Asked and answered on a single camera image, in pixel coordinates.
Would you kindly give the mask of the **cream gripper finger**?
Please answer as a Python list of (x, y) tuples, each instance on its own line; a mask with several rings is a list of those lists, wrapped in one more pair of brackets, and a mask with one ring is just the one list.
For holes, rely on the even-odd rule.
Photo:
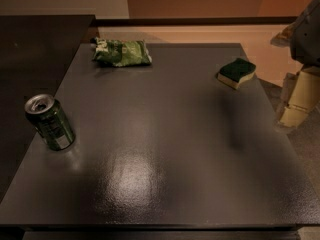
[(320, 68), (303, 66), (296, 74), (297, 84), (294, 90), (293, 103), (298, 107), (296, 122), (279, 122), (282, 126), (298, 127), (320, 102)]
[(297, 84), (298, 76), (287, 73), (283, 80), (280, 102), (276, 109), (276, 120), (278, 122), (296, 122), (298, 107), (293, 103), (294, 90)]

